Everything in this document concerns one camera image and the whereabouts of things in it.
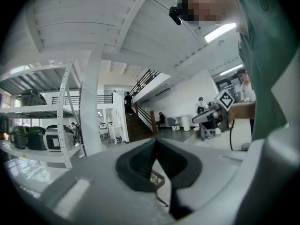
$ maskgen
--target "metal bracket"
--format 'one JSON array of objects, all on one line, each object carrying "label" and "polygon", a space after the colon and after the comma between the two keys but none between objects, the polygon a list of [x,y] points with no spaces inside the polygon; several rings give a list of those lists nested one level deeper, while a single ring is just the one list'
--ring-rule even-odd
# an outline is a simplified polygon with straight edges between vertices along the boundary
[{"label": "metal bracket", "polygon": [[80,134],[80,137],[81,137],[81,141],[83,143],[83,146],[82,146],[83,152],[84,152],[85,157],[87,158],[85,147],[84,147],[84,142],[83,142],[83,134],[82,134],[82,131],[81,131],[81,119],[80,119],[80,107],[81,107],[80,103],[81,103],[81,91],[82,91],[82,88],[83,88],[83,86],[81,85],[80,89],[79,89],[79,106],[78,106],[78,111],[79,111],[78,116],[79,116],[79,124],[80,124],[79,134]]},{"label": "metal bracket", "polygon": [[57,109],[57,129],[58,129],[58,138],[60,142],[60,149],[61,153],[64,157],[65,160],[65,165],[67,169],[72,168],[71,160],[68,157],[68,151],[66,148],[66,140],[65,140],[65,135],[64,135],[64,123],[63,123],[63,108],[64,108],[64,99],[65,99],[65,91],[66,88],[68,87],[68,78],[70,75],[70,71],[72,69],[74,60],[70,60],[69,64],[66,67],[64,76],[61,81],[60,85],[60,94],[59,94],[59,99],[58,99],[58,109]]}]

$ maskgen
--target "white column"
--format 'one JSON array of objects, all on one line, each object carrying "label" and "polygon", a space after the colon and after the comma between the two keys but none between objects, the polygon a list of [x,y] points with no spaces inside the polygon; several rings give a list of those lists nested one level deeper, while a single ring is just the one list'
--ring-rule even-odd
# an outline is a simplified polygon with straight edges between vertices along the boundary
[{"label": "white column", "polygon": [[103,108],[103,119],[104,119],[104,123],[107,124],[106,108]]},{"label": "white column", "polygon": [[87,64],[81,93],[81,128],[87,156],[103,151],[98,127],[97,90],[104,45],[92,51]]}]

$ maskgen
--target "camera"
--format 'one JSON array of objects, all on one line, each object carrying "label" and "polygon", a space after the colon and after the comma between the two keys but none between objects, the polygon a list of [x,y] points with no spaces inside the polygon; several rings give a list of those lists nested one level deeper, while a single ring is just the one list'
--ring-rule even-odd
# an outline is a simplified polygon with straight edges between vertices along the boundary
[{"label": "camera", "polygon": [[179,17],[179,13],[176,7],[170,7],[169,16],[176,22],[177,25],[182,24],[182,20]]}]

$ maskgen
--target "white shirt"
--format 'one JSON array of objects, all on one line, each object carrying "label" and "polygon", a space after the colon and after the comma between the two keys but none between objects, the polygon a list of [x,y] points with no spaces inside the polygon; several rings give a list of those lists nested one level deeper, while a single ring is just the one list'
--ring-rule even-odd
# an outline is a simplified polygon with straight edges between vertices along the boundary
[{"label": "white shirt", "polygon": [[205,109],[208,109],[208,105],[204,101],[198,101],[198,103],[197,103],[197,109],[198,109],[198,107],[204,107]]},{"label": "white shirt", "polygon": [[251,83],[248,84],[243,83],[240,87],[240,99],[248,100],[249,102],[254,102],[256,100],[256,96],[254,91],[252,90]]}]

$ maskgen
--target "machine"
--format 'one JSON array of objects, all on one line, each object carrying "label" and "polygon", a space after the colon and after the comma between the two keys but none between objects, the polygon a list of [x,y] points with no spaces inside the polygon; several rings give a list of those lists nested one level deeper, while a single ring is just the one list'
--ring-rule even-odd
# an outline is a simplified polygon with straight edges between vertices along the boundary
[{"label": "machine", "polygon": [[21,106],[47,105],[45,98],[36,89],[27,89],[21,95]]},{"label": "machine", "polygon": [[211,102],[209,109],[195,116],[193,123],[202,123],[207,129],[219,128],[222,132],[229,130],[228,111],[234,103],[234,98],[227,90],[220,92]]},{"label": "machine", "polygon": [[46,130],[42,127],[30,127],[27,134],[28,148],[31,150],[46,150],[43,137]]},{"label": "machine", "polygon": [[[248,152],[159,139],[109,149],[74,165],[32,204],[55,224],[257,224],[300,169],[299,129],[278,129]],[[169,210],[150,183],[156,159],[171,182]]]},{"label": "machine", "polygon": [[14,126],[13,131],[9,134],[10,141],[15,144],[18,149],[25,149],[28,146],[28,133],[29,127],[27,126]]},{"label": "machine", "polygon": [[[64,125],[64,135],[66,140],[66,149],[71,150],[75,145],[74,133],[66,125]],[[57,125],[47,127],[43,140],[48,151],[61,151]]]}]

